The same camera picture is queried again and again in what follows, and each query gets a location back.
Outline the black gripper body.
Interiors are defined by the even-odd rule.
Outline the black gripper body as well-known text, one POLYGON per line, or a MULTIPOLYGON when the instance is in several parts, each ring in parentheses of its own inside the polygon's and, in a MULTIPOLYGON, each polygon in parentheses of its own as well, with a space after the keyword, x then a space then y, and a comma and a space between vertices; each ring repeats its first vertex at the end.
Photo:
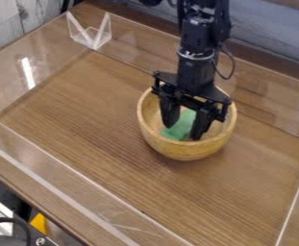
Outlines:
POLYGON ((212 112, 213 121, 224 122, 232 98, 216 86, 217 59, 193 60, 181 56, 178 72, 156 71, 152 93, 180 101, 181 107, 212 112))

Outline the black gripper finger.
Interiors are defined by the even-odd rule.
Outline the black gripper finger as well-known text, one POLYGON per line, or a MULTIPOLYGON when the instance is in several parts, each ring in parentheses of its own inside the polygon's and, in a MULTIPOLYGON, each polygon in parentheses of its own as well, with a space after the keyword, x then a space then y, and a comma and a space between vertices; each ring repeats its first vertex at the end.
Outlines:
POLYGON ((212 112, 201 109, 197 112, 196 119, 192 126, 190 138, 194 140, 200 140, 202 134, 209 131, 213 124, 213 115, 212 112))
POLYGON ((172 128, 181 118, 181 104, 176 98, 166 95, 160 96, 160 107, 162 122, 168 128, 172 128))

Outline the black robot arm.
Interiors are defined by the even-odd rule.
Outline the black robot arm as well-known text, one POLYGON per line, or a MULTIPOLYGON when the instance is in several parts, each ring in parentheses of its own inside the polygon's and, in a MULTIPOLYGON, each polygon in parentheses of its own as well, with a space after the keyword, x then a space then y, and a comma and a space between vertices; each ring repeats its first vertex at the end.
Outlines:
POLYGON ((230 96, 216 86, 218 54, 230 38, 229 0, 178 0, 182 34, 178 71, 156 71, 152 92, 160 98, 164 125, 172 128, 181 108, 196 111, 190 138, 198 140, 216 121, 226 119, 230 96))

